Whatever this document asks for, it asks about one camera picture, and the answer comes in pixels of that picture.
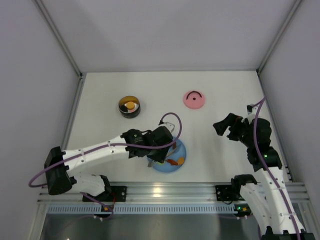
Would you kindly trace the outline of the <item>pink sandwich cookie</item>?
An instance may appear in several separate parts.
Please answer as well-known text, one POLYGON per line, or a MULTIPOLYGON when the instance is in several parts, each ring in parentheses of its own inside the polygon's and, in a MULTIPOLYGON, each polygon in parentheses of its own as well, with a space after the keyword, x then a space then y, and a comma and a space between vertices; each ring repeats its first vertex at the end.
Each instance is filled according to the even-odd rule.
POLYGON ((137 110, 136 107, 135 107, 135 108, 130 108, 130 109, 129 109, 129 112, 132 113, 132 112, 135 112, 136 110, 137 110))

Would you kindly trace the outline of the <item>tan round cracker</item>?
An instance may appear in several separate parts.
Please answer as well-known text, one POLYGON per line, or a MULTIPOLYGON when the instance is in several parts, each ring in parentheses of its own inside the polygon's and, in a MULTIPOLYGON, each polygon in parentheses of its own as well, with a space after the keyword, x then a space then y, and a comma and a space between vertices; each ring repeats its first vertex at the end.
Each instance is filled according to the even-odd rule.
POLYGON ((133 101, 128 101, 125 104, 125 106, 127 107, 128 110, 136 107, 136 105, 135 105, 135 103, 133 101))

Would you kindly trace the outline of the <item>black sandwich cookie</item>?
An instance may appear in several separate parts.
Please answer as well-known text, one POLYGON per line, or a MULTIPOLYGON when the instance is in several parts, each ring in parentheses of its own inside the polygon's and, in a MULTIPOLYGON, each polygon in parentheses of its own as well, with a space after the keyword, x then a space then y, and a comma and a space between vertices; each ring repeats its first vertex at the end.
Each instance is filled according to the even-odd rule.
POLYGON ((120 110, 121 110, 122 112, 125 112, 125 113, 128 112, 128 108, 127 108, 125 105, 122 105, 122 106, 120 107, 120 110))

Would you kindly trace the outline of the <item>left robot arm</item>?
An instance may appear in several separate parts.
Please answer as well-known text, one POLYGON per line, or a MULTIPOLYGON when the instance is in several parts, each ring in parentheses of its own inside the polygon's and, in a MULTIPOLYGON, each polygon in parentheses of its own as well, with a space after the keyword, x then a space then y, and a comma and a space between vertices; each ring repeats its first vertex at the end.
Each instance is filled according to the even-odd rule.
POLYGON ((109 141, 85 148, 50 150, 44 169, 48 193, 51 196, 67 192, 83 192, 96 197, 110 193, 109 180, 104 175, 89 174, 89 169, 110 161, 147 157, 163 163, 173 144, 175 126, 161 122, 155 130, 142 132, 130 129, 109 141))

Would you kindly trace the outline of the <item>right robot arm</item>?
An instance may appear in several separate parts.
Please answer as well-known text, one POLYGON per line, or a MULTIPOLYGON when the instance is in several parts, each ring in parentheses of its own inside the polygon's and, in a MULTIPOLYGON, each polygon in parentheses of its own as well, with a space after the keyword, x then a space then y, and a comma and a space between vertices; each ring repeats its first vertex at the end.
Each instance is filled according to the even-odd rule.
POLYGON ((253 174, 236 175, 231 179, 232 194, 246 201, 255 217, 262 240, 313 240, 299 221, 290 200, 278 152, 271 146, 271 124, 268 120, 229 113, 213 124, 216 133, 241 142, 253 174))

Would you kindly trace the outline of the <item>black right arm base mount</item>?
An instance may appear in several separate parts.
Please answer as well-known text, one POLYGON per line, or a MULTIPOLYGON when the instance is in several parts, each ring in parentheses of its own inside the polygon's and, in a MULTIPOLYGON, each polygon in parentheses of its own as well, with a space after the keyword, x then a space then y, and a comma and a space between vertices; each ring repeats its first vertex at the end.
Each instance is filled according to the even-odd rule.
POLYGON ((241 196, 229 184, 215 186, 216 199, 227 205, 242 200, 241 196))

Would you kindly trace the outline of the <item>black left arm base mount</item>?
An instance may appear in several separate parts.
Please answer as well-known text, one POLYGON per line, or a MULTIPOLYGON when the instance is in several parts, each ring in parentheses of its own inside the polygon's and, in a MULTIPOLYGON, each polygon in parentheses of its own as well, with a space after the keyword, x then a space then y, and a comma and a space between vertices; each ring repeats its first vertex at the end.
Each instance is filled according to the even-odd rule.
POLYGON ((127 198, 127 186, 111 186, 111 192, 103 192, 97 196, 87 194, 90 198, 99 202, 126 202, 127 198))

